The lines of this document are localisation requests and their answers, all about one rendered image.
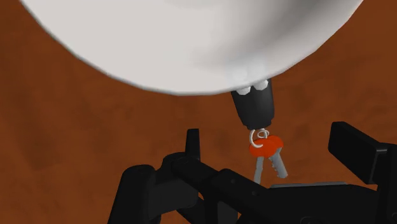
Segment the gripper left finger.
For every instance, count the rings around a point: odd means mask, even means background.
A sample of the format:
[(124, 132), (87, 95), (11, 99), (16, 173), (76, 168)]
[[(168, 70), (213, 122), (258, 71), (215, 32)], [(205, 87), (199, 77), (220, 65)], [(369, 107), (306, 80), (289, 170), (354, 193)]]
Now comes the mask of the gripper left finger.
[(260, 206), (264, 191), (201, 162), (199, 130), (189, 129), (185, 150), (167, 155), (158, 170), (136, 165), (123, 172), (108, 224), (160, 224), (171, 211), (190, 224), (270, 224)]

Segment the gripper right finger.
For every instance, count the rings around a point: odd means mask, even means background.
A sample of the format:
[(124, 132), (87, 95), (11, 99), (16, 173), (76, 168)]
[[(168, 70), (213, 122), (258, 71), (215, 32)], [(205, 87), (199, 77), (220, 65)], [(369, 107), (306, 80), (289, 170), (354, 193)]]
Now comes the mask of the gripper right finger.
[(328, 151), (362, 182), (377, 185), (375, 224), (397, 224), (397, 144), (379, 142), (346, 122), (333, 122)]

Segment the orange keys with black fob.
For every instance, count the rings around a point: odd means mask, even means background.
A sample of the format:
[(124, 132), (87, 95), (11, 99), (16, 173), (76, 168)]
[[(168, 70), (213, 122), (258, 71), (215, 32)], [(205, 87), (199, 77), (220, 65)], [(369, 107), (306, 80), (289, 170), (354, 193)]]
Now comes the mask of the orange keys with black fob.
[(274, 96), (271, 80), (231, 92), (233, 103), (242, 124), (249, 130), (249, 152), (256, 158), (254, 182), (261, 183), (263, 162), (267, 158), (278, 178), (286, 178), (288, 172), (280, 152), (284, 143), (271, 135), (267, 127), (274, 118)]

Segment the large white bowl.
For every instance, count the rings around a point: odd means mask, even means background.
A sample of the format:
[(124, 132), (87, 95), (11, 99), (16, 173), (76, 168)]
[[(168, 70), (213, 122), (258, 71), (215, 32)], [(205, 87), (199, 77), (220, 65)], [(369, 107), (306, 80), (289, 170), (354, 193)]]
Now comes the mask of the large white bowl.
[(76, 58), (122, 82), (214, 95), (277, 76), (363, 0), (20, 0)]

